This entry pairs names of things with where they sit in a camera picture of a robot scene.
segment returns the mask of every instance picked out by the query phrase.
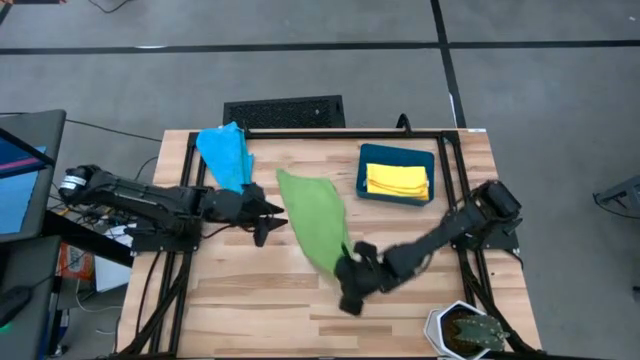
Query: blue cloth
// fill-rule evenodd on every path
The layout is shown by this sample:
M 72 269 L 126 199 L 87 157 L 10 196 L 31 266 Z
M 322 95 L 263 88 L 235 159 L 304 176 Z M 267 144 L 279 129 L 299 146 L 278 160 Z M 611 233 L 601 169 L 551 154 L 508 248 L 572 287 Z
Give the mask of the blue cloth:
M 253 154 L 247 153 L 244 131 L 235 122 L 202 130 L 196 146 L 220 187 L 242 194 L 242 185 L 251 184 Z

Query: green cloth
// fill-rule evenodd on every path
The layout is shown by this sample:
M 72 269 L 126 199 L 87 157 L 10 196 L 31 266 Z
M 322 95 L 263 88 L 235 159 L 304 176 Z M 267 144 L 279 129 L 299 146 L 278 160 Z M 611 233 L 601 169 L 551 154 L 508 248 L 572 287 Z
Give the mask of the green cloth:
M 276 170 L 276 177 L 302 251 L 314 265 L 333 274 L 342 245 L 351 251 L 344 203 L 335 187 L 327 178 L 299 177 L 282 169 Z

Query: metal bracket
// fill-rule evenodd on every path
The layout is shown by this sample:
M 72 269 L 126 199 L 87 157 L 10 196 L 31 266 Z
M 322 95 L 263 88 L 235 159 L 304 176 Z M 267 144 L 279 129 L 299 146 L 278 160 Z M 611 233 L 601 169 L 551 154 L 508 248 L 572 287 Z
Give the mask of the metal bracket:
M 446 141 L 448 141 L 451 145 L 459 146 L 460 145 L 460 134 L 455 130 L 445 130 L 442 132 L 442 136 Z
M 413 130 L 411 130 L 411 123 L 409 122 L 409 118 L 406 114 L 400 114 L 398 118 L 398 123 L 396 124 L 396 129 L 404 129 L 407 137 L 413 136 Z
M 138 227 L 134 229 L 152 229 L 153 225 L 145 219 L 138 219 Z M 190 221 L 185 225 L 184 234 L 180 237 L 163 233 L 136 233 L 133 235 L 131 250 L 135 253 L 172 251 L 188 253 L 198 250 L 202 238 L 202 221 Z
M 245 136 L 251 136 L 251 130 L 249 130 L 246 121 L 242 122 L 242 130 L 244 130 Z

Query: potted plant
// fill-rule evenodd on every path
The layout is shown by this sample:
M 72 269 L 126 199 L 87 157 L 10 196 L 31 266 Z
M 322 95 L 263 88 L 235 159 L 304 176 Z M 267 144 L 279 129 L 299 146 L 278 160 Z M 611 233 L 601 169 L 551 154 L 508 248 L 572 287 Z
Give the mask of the potted plant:
M 439 355 L 459 360 L 476 360 L 489 350 L 503 350 L 509 337 L 498 320 L 463 301 L 432 310 L 424 334 Z

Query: white pot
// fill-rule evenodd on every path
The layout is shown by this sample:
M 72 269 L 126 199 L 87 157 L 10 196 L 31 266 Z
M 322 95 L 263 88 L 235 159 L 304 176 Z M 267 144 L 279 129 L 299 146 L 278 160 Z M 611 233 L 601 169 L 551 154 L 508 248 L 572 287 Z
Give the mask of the white pot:
M 452 350 L 449 350 L 444 345 L 444 339 L 442 337 L 442 322 L 441 322 L 442 317 L 447 312 L 449 312 L 449 310 L 453 309 L 458 305 L 464 306 L 478 315 L 486 315 L 482 311 L 474 308 L 473 306 L 467 304 L 464 301 L 456 301 L 453 304 L 449 305 L 449 307 L 447 307 L 446 309 L 431 310 L 431 312 L 429 313 L 429 317 L 427 318 L 427 323 L 424 325 L 424 330 L 423 330 L 424 336 L 427 337 L 431 345 L 433 345 L 433 348 L 436 349 L 436 351 L 438 352 L 438 355 L 449 356 L 458 360 L 477 360 L 481 358 L 484 354 L 488 353 L 489 349 L 484 349 L 474 356 L 465 358 L 456 354 Z

